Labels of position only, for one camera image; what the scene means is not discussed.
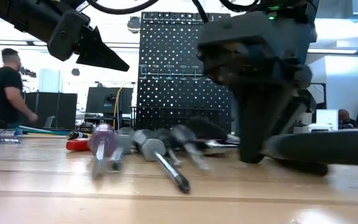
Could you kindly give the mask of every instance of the wooden table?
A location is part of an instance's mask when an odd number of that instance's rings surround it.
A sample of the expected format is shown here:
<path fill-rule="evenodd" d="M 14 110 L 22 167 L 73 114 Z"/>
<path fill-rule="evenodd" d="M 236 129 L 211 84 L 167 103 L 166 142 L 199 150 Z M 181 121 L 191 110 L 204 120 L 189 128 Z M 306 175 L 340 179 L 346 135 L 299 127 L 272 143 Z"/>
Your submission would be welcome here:
<path fill-rule="evenodd" d="M 358 167 L 317 178 L 233 157 L 209 159 L 212 173 L 203 176 L 185 162 L 191 194 L 183 195 L 159 165 L 137 155 L 125 158 L 121 174 L 93 182 L 91 154 L 64 146 L 0 145 L 0 224 L 358 224 Z"/>

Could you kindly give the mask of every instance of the person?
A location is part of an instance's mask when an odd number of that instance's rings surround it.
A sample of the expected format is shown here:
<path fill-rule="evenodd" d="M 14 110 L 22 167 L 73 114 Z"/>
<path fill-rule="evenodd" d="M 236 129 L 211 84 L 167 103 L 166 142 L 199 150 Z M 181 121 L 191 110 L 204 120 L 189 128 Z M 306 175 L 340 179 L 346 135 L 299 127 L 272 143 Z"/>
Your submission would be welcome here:
<path fill-rule="evenodd" d="M 4 66 L 0 68 L 0 120 L 9 128 L 16 128 L 20 124 L 20 112 L 25 114 L 31 123 L 38 120 L 25 104 L 22 97 L 23 82 L 19 69 L 21 59 L 16 50 L 2 50 Z"/>
<path fill-rule="evenodd" d="M 353 120 L 350 117 L 350 114 L 347 110 L 345 109 L 340 109 L 338 111 L 338 115 L 339 115 L 339 128 L 358 128 L 358 124 L 356 123 L 355 120 Z"/>

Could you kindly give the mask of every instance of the red tool handle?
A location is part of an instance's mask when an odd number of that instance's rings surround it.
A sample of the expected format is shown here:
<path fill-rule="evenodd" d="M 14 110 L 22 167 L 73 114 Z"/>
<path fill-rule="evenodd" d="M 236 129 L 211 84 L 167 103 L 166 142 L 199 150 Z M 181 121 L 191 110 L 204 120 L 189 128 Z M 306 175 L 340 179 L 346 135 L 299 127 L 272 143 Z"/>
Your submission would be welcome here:
<path fill-rule="evenodd" d="M 66 143 L 66 149 L 70 151 L 88 151 L 88 139 L 74 139 Z"/>

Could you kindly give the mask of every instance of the computer monitor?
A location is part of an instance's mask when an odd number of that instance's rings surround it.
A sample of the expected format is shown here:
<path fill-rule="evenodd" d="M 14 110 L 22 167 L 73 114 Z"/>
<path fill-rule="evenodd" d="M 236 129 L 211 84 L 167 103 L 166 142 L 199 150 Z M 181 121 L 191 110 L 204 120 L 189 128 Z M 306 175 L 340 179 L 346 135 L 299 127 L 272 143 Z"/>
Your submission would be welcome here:
<path fill-rule="evenodd" d="M 113 114 L 115 100 L 120 88 L 89 87 L 86 113 Z M 131 113 L 133 88 L 123 88 L 120 92 L 118 109 L 121 114 Z"/>

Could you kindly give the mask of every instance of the man's arm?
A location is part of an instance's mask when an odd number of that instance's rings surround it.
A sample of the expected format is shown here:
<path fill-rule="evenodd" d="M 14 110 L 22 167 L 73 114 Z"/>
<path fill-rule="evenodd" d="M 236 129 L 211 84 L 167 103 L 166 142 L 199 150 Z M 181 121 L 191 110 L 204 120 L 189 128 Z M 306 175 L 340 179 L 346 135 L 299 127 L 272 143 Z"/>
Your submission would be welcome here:
<path fill-rule="evenodd" d="M 26 116 L 30 116 L 32 111 L 27 107 L 22 97 L 23 83 L 19 74 L 12 72 L 7 75 L 4 81 L 4 90 L 7 100 L 18 111 Z"/>

